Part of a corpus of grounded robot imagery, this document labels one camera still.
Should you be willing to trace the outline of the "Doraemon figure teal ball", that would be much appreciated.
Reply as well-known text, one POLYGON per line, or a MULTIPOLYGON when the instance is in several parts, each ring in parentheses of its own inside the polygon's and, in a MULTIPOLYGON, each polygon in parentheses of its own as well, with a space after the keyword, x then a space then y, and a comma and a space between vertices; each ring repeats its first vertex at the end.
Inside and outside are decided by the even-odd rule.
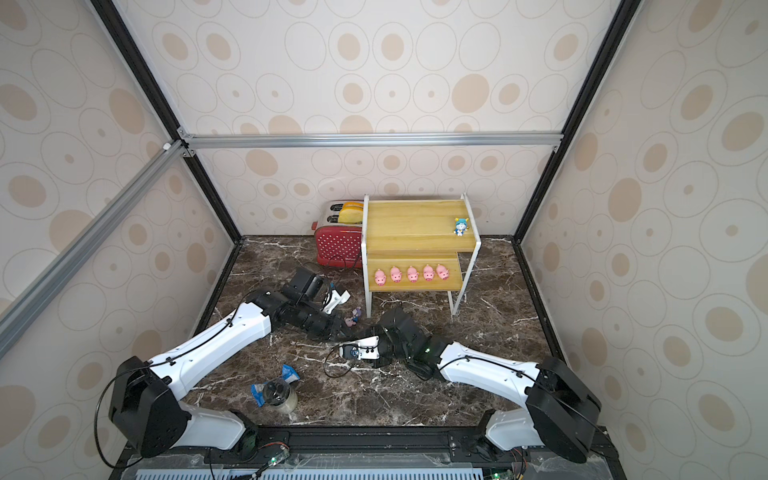
POLYGON ((468 218, 456 218, 455 219, 455 227, 454 227, 454 234, 456 236, 464 236, 466 231, 469 228, 469 219, 468 218))

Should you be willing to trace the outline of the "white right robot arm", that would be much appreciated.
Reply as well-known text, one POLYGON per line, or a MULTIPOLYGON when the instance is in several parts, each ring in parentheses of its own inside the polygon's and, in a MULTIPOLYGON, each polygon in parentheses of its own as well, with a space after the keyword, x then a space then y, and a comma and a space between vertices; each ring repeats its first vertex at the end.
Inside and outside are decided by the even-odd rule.
POLYGON ((492 413, 482 428, 485 440, 501 451, 544 447, 584 463, 598 432, 601 402, 564 361, 522 362, 482 353, 428 333, 400 307, 338 351, 346 360, 377 368, 399 362, 422 380, 466 384, 511 401, 516 410, 492 413))

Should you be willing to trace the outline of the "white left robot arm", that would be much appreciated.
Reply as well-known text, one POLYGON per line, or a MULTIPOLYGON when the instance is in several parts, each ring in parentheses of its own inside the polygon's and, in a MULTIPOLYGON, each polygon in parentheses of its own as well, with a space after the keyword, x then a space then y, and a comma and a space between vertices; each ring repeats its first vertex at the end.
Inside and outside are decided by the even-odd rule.
POLYGON ((351 328, 336 311, 349 298, 347 289, 305 268, 277 291, 246 293, 232 313, 180 346, 124 361, 113 379, 109 420, 142 458, 178 447, 252 457, 258 428, 244 414, 194 407, 184 398, 219 365, 284 325, 315 341, 349 338, 351 328))

